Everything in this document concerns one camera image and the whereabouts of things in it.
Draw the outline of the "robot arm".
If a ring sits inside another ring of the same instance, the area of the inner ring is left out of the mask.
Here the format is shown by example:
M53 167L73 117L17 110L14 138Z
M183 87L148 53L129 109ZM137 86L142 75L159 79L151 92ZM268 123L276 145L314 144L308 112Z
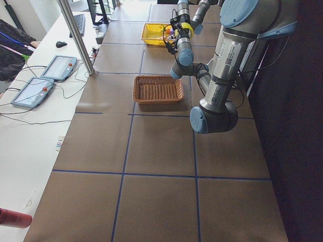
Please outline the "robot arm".
M194 31L194 34L199 35L203 30L203 20L206 15L206 12L209 10L211 6L211 2L208 0L198 1L198 7L196 12L191 19L189 12L189 1L187 0L179 0L178 1L178 22L190 24L191 28Z
M297 24L300 1L225 1L220 11L219 34L212 66L195 63L191 38L201 28L210 1L200 1L194 17L187 1L178 1L178 15L171 25L178 31L178 52L171 76L194 76L204 97L190 111L193 130L200 134L233 129L238 112L228 95L249 43L291 34Z

